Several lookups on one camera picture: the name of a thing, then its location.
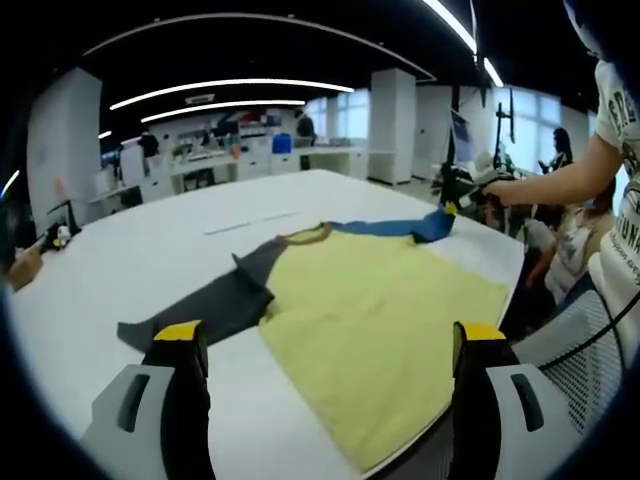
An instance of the white printed t-shirt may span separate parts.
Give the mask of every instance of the white printed t-shirt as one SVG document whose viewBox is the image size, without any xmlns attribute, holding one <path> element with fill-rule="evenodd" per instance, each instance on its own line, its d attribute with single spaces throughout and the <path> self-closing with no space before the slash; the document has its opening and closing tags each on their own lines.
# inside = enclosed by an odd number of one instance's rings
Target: white printed t-shirt
<svg viewBox="0 0 640 480">
<path fill-rule="evenodd" d="M 640 112 L 613 64 L 598 63 L 596 82 L 600 93 L 596 133 L 620 150 L 629 175 L 616 225 L 602 238 L 600 253 L 589 261 L 593 283 L 615 317 L 640 290 Z M 640 342 L 640 304 L 617 329 L 625 364 L 630 365 Z"/>
</svg>

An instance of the gray fabric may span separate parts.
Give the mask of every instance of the gray fabric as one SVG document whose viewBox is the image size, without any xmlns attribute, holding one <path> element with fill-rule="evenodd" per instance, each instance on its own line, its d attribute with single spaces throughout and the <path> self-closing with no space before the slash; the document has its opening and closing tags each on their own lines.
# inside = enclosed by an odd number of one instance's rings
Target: gray fabric
<svg viewBox="0 0 640 480">
<path fill-rule="evenodd" d="M 151 347 L 156 333 L 176 323 L 202 320 L 207 345 L 256 326 L 273 300 L 266 283 L 286 248 L 285 242 L 274 239 L 242 259 L 234 256 L 238 269 L 216 278 L 142 323 L 118 323 L 118 338 L 144 353 Z"/>
</svg>

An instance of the t-shirt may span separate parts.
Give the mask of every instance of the t-shirt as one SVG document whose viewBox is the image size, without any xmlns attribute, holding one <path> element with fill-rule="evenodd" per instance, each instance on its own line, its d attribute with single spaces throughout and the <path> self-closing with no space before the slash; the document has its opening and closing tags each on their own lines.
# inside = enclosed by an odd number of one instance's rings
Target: t-shirt
<svg viewBox="0 0 640 480">
<path fill-rule="evenodd" d="M 610 212 L 589 218 L 582 208 L 569 211 L 558 230 L 558 248 L 544 279 L 556 304 L 587 270 L 589 259 L 599 250 L 602 237 L 613 224 Z"/>
<path fill-rule="evenodd" d="M 603 237 L 600 253 L 589 262 L 593 282 L 615 317 L 640 289 L 640 124 L 613 64 L 598 63 L 596 82 L 600 93 L 596 133 L 620 150 L 629 175 L 616 225 Z M 630 365 L 640 342 L 640 304 L 617 329 L 625 362 Z"/>
</svg>

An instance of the person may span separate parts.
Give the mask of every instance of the person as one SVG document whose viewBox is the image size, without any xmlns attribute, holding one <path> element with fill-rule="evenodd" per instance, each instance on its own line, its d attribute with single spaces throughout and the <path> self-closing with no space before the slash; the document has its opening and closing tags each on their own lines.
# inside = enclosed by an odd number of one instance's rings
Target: person
<svg viewBox="0 0 640 480">
<path fill-rule="evenodd" d="M 614 225 L 615 178 L 593 201 L 567 209 L 556 240 L 524 271 L 501 325 L 510 340 L 523 337 L 549 320 L 600 249 Z"/>
<path fill-rule="evenodd" d="M 600 96 L 595 134 L 579 161 L 549 175 L 495 182 L 486 187 L 484 193 L 498 197 L 504 205 L 580 203 L 604 190 L 624 164 L 630 182 L 626 186 L 616 224 L 603 236 L 600 253 L 591 257 L 587 277 L 579 282 L 580 288 L 595 288 L 600 293 L 613 318 L 630 304 L 640 288 L 639 112 L 616 67 L 607 61 L 606 53 L 611 53 L 612 49 L 601 49 L 589 31 L 593 24 L 604 25 L 603 16 L 610 20 L 611 17 L 590 2 L 576 3 L 573 0 L 571 3 L 565 1 L 565 5 L 580 39 L 600 58 L 595 72 Z M 605 45 L 615 43 L 615 39 L 605 37 L 598 36 L 608 42 Z M 624 42 L 617 45 L 625 51 Z M 635 75 L 628 64 L 625 64 L 623 73 L 627 78 Z M 634 93 L 635 98 L 640 98 L 637 95 L 640 91 L 635 90 Z M 630 365 L 640 339 L 640 305 L 635 304 L 626 313 L 617 331 L 624 361 Z"/>
<path fill-rule="evenodd" d="M 573 152 L 571 151 L 571 140 L 569 134 L 564 128 L 556 128 L 553 131 L 553 146 L 556 149 L 556 156 L 553 157 L 549 164 L 539 161 L 542 173 L 545 175 L 549 170 L 555 172 L 559 168 L 566 167 L 573 163 Z"/>
<path fill-rule="evenodd" d="M 296 120 L 298 120 L 298 126 L 296 127 L 296 134 L 298 137 L 309 138 L 309 146 L 313 147 L 316 142 L 316 132 L 313 125 L 313 119 L 305 113 L 304 110 L 298 108 L 295 113 Z M 302 170 L 309 170 L 311 163 L 309 157 L 304 155 L 300 157 L 300 166 Z"/>
<path fill-rule="evenodd" d="M 140 136 L 140 140 L 138 140 L 138 145 L 142 147 L 142 153 L 145 156 L 145 158 L 153 157 L 157 155 L 158 148 L 160 146 L 158 144 L 158 139 L 155 136 L 153 136 L 148 129 L 142 132 L 142 135 Z"/>
</svg>

